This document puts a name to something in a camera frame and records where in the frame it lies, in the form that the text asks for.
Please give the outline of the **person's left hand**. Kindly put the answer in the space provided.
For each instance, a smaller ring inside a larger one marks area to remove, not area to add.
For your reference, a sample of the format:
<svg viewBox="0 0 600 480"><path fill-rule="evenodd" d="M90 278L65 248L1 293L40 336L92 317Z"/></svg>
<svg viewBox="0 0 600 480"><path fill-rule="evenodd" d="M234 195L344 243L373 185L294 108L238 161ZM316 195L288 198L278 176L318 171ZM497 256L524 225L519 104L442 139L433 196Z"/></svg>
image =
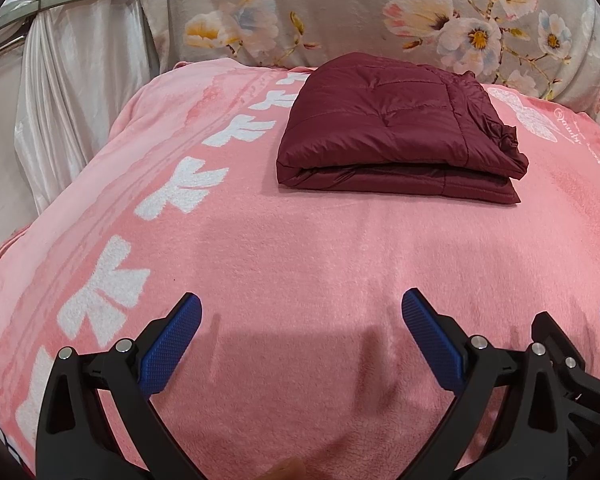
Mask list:
<svg viewBox="0 0 600 480"><path fill-rule="evenodd" d="M299 457L289 457L272 466L257 480L306 480L306 466Z"/></svg>

